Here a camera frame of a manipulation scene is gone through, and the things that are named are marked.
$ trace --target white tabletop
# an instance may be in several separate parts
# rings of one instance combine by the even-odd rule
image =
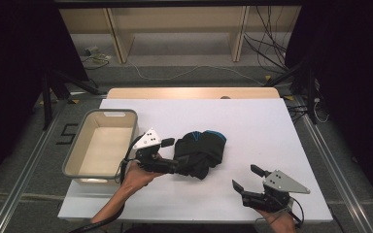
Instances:
[[[251,172],[251,164],[271,172],[279,169],[311,190],[290,194],[302,205],[306,222],[332,220],[282,99],[105,99],[100,108],[132,109],[138,115],[139,132],[153,127],[162,139],[205,130],[219,131],[227,139],[222,164],[210,168],[203,181],[181,175],[159,177],[129,198],[119,220],[252,223],[260,215],[244,207],[232,188],[235,180],[247,191],[263,191],[263,179]],[[174,147],[159,152],[172,158]],[[58,217],[91,218],[117,188],[71,181]],[[296,204],[294,212],[301,216]]]

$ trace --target gray floor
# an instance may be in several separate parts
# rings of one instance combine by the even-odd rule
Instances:
[[[98,46],[101,52],[114,55],[113,47],[105,36],[88,37],[74,36],[78,52],[88,46]],[[243,48],[241,61],[230,61],[226,36],[222,34],[171,34],[171,35],[140,35],[136,37],[134,47],[129,57],[131,63],[119,65],[110,60],[110,64],[87,73],[100,89],[108,90],[115,86],[259,86],[265,83],[264,77],[276,75],[259,67],[256,55],[248,47]],[[86,62],[85,66],[95,67],[96,64]],[[81,91],[70,85],[71,91]],[[282,95],[289,94],[288,85],[277,87]],[[49,135],[48,143],[44,146],[42,156],[33,169],[32,176],[26,186],[9,223],[4,227],[5,232],[67,232],[82,222],[68,222],[57,218],[57,213],[66,194],[70,179],[61,172],[62,162],[70,145],[59,145],[59,142],[69,140],[61,136],[64,125],[79,123],[84,114],[98,108],[101,98],[84,95],[76,97],[78,104],[64,102],[53,104],[61,110],[56,120],[53,132]],[[299,105],[296,101],[287,101],[290,106]],[[35,146],[43,134],[43,106],[37,100],[34,115],[24,128],[13,154],[0,167],[0,210],[14,188],[22,169],[27,164]],[[304,116],[295,124],[303,148],[313,168],[316,179],[322,189],[328,207],[339,219],[345,232],[359,232],[348,203],[331,177],[322,159],[322,153],[308,127],[308,119]],[[317,129],[328,145],[331,154],[341,168],[342,175],[348,181],[352,194],[363,208],[365,216],[373,228],[373,188],[362,174],[359,165],[351,160],[349,148],[344,142],[336,125],[329,120],[318,123]],[[76,132],[77,128],[69,127],[67,132]],[[303,232],[341,232],[340,225],[334,220],[330,223],[305,224]],[[130,227],[127,223],[123,230]],[[252,225],[182,225],[194,232],[254,232]],[[114,223],[111,232],[121,232],[122,226]],[[259,232],[271,232],[267,225],[258,223]]]

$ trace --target wire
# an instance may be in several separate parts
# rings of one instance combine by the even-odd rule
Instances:
[[[249,38],[249,39],[252,40],[252,41],[262,43],[262,44],[264,44],[264,45],[266,45],[266,46],[269,46],[269,47],[275,47],[274,45],[269,44],[269,43],[267,43],[267,42],[259,41],[259,40],[257,40],[257,39],[252,38],[250,35],[248,35],[248,33],[245,33],[245,36],[247,36],[247,38]],[[281,50],[281,51],[286,51],[286,50],[287,50],[286,48],[284,48],[284,47],[282,47],[282,46],[280,46],[280,45],[278,45],[277,49],[278,49],[278,50]]]
[[[297,119],[293,119],[292,122],[293,122],[293,125],[295,125],[302,117],[304,117],[304,115],[306,115],[307,112],[303,113],[301,116],[299,116]]]
[[[86,61],[88,61],[88,60],[90,60],[90,59],[91,59],[91,60],[97,60],[97,61],[103,61],[104,64],[102,64],[102,65],[100,65],[100,66],[97,66],[97,67],[94,67],[94,68],[87,68],[87,67],[84,67],[86,70],[97,70],[97,69],[102,68],[102,67],[104,67],[104,66],[106,66],[106,65],[109,64],[109,60],[108,60],[108,59],[105,59],[105,58],[98,58],[98,57],[94,57],[94,56],[90,56],[90,57],[88,57],[88,58],[82,60],[82,62],[86,62]]]
[[[328,204],[326,204],[326,205],[328,206],[329,211],[331,212],[332,217],[334,218],[334,220],[337,222],[338,226],[340,227],[341,232],[345,233],[344,227],[341,225],[340,220],[335,215],[335,213],[333,212],[332,208]]]
[[[287,212],[288,212],[288,207],[285,207],[285,208],[283,208],[283,209],[281,209],[281,210],[279,210],[279,211],[277,211],[277,212],[272,213],[272,214],[271,214],[272,216],[275,216],[275,215],[278,215],[278,216],[277,216],[274,220],[272,220],[271,222],[269,222],[269,225],[271,225],[271,224],[274,223],[278,218],[280,218],[280,216],[282,216],[282,215],[280,215],[280,214],[283,213],[283,212],[287,213]],[[255,220],[254,224],[256,224],[258,221],[263,220],[263,219],[266,220],[264,216],[257,218],[257,219]]]
[[[283,74],[282,72],[277,72],[277,71],[268,70],[268,69],[264,68],[264,67],[261,65],[260,61],[259,61],[259,56],[261,55],[262,57],[264,57],[265,59],[269,60],[269,61],[270,61],[271,63],[273,63],[274,65],[276,65],[276,66],[280,67],[281,69],[283,69],[284,71],[286,71],[286,68],[285,68],[285,67],[283,67],[283,66],[281,66],[280,64],[278,64],[277,62],[271,60],[268,56],[266,56],[265,54],[263,54],[263,53],[260,51],[260,45],[261,45],[261,43],[259,43],[259,47],[258,47],[258,49],[257,49],[257,48],[255,48],[255,47],[254,47],[254,46],[253,46],[253,45],[248,41],[248,39],[247,39],[246,36],[244,36],[244,39],[245,39],[245,41],[248,43],[248,45],[250,46],[250,48],[256,52],[256,57],[257,57],[258,64],[259,64],[260,67],[262,67],[262,68],[263,68],[264,70],[266,70],[266,71],[270,71],[270,72],[274,72],[274,73]]]
[[[329,119],[329,115],[326,115],[326,118],[325,118],[324,120],[322,120],[322,119],[317,115],[317,105],[318,105],[318,103],[320,103],[320,102],[316,102],[315,105],[314,105],[314,114],[315,114],[315,116],[316,116],[316,118],[317,118],[317,120],[318,120],[319,122],[321,122],[321,123],[326,123],[326,122],[328,121],[328,119]]]
[[[189,73],[191,73],[191,72],[193,72],[193,71],[195,71],[195,70],[197,70],[199,68],[205,68],[205,67],[207,67],[207,68],[213,68],[213,69],[219,69],[219,70],[225,70],[225,71],[233,72],[233,73],[235,73],[236,75],[238,75],[240,77],[243,77],[243,78],[246,78],[248,80],[251,80],[251,81],[254,81],[254,82],[258,83],[259,85],[265,85],[265,83],[261,83],[261,82],[255,80],[254,78],[251,78],[249,76],[243,75],[243,74],[239,73],[236,70],[232,70],[232,69],[225,68],[225,67],[219,67],[219,66],[209,66],[209,65],[197,65],[194,68],[192,68],[191,70],[188,70],[186,72],[183,72],[183,73],[181,73],[179,75],[176,75],[176,76],[173,76],[173,77],[170,77],[170,78],[149,78],[149,77],[145,77],[144,75],[142,75],[141,71],[139,70],[139,68],[135,64],[133,64],[129,60],[127,62],[136,69],[136,71],[138,73],[138,76],[141,79],[148,80],[148,81],[170,81],[170,80],[174,80],[174,79],[176,79],[176,78],[178,78],[180,76],[189,74]],[[276,85],[276,86],[286,86],[286,85],[290,85],[290,84],[291,83],[285,83],[285,84],[280,84],[280,85]]]
[[[299,202],[295,198],[293,197],[291,198],[296,202],[296,204],[298,204],[299,209],[301,210],[302,219],[301,219],[301,222],[298,222],[298,228],[301,228],[302,224],[304,224],[304,210],[302,209],[301,204],[299,204]]]
[[[265,28],[264,35],[262,36],[262,40],[261,41],[263,41],[263,39],[265,38],[265,35],[267,35],[269,37],[269,39],[272,41],[272,44],[274,45],[274,48],[275,48],[276,45],[277,45],[277,43],[275,42],[275,40],[274,40],[274,38],[273,38],[273,36],[271,34],[271,13],[272,13],[271,6],[268,6],[268,8],[267,8],[268,9],[268,21],[267,21],[266,24],[265,24],[265,21],[264,21],[262,15],[261,15],[261,13],[259,12],[258,6],[256,6],[255,8],[256,8],[256,11],[257,11],[257,13],[259,15],[259,18],[262,21],[262,25]],[[282,58],[284,58],[284,56],[281,54],[281,52],[279,50],[274,49],[274,51],[275,51],[276,55],[278,56],[278,59],[279,59],[279,61],[281,63],[281,66],[283,67],[283,69],[287,69],[285,67],[283,61],[281,60]]]
[[[135,138],[135,140],[132,141],[132,143],[129,145],[128,150],[126,151],[125,158],[122,160],[122,162],[119,165],[119,168],[117,169],[116,178],[115,178],[116,183],[117,183],[118,171],[120,171],[119,182],[123,183],[123,180],[125,179],[126,165],[128,164],[129,161],[135,160],[135,159],[130,159],[129,155],[130,155],[130,153],[131,153],[132,148],[134,147],[134,145],[142,138],[142,136],[143,135],[140,135],[137,138]],[[107,217],[107,218],[105,218],[103,220],[100,220],[98,222],[94,222],[94,223],[82,226],[82,227],[77,228],[77,229],[75,229],[73,231],[70,231],[69,233],[87,232],[87,231],[99,228],[99,227],[101,227],[103,225],[106,225],[108,223],[111,223],[114,220],[116,220],[118,217],[120,217],[120,215],[123,212],[123,209],[125,209],[125,203],[123,203],[122,207],[115,214],[113,214],[112,216]]]

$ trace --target tripod leg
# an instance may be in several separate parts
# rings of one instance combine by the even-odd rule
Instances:
[[[107,94],[106,91],[100,91],[98,89],[95,89],[87,84],[84,84],[80,81],[77,81],[75,80],[74,78],[72,77],[69,77],[68,75],[60,72],[60,71],[53,71],[53,73],[57,76],[57,77],[60,77],[62,80],[66,81],[66,82],[70,82],[70,83],[73,83],[75,86],[79,87],[79,88],[82,88],[84,90],[86,90],[87,92],[91,93],[91,94],[94,94],[94,95],[103,95],[103,94]]]

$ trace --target plastic bin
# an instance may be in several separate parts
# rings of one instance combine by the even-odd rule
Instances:
[[[88,112],[63,163],[63,174],[86,183],[114,183],[137,136],[138,116],[133,110]]]

